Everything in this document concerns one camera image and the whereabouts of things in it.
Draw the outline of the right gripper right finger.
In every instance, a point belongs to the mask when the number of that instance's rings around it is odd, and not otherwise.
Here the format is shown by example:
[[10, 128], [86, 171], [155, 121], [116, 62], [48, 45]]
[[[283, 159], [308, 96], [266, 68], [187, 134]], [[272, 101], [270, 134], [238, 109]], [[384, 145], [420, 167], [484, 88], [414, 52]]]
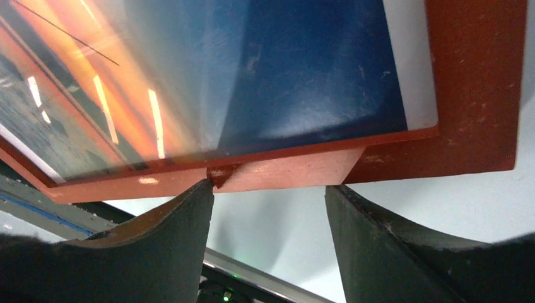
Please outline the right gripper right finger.
[[433, 230], [348, 186], [327, 186], [347, 302], [533, 302], [534, 234], [484, 243]]

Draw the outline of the wooden picture frame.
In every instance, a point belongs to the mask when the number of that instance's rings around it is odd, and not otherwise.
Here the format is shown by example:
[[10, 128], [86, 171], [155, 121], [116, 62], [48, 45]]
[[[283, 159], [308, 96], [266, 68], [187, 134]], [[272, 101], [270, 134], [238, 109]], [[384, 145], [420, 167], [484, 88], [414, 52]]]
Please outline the wooden picture frame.
[[173, 196], [205, 177], [217, 193], [511, 170], [515, 166], [527, 2], [427, 1], [439, 124], [54, 187], [6, 140], [1, 160], [62, 204]]

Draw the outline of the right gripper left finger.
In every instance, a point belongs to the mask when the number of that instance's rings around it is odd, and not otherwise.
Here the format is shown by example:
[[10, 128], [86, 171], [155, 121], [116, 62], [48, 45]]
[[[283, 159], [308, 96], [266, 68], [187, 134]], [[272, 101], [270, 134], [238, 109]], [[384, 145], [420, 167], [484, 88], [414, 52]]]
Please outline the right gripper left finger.
[[213, 209], [199, 181], [83, 240], [1, 236], [2, 302], [195, 302]]

